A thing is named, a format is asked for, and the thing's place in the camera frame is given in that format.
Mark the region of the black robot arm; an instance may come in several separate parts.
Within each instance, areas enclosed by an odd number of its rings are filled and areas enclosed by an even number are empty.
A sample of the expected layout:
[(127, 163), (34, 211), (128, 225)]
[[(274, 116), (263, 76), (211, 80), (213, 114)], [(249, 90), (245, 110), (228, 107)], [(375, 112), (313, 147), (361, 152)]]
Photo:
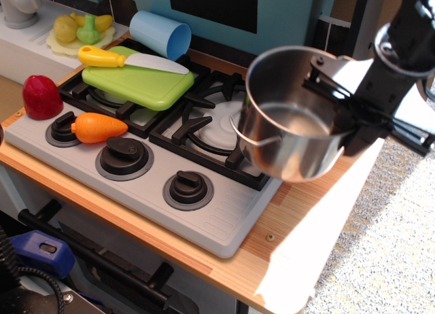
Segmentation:
[(378, 138), (393, 137), (425, 156), (434, 150), (434, 0), (402, 0), (391, 23), (375, 37), (373, 61), (313, 56), (303, 86), (334, 104), (332, 132), (355, 156)]

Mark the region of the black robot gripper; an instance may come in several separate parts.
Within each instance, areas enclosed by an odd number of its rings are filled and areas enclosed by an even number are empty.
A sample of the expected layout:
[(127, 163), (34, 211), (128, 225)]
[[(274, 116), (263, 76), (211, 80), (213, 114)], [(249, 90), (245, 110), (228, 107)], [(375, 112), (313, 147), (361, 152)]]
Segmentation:
[(334, 103), (333, 131), (347, 133), (344, 156), (357, 156), (387, 136), (425, 156), (434, 150), (434, 112), (423, 103), (426, 81), (382, 58), (313, 56), (302, 86)]

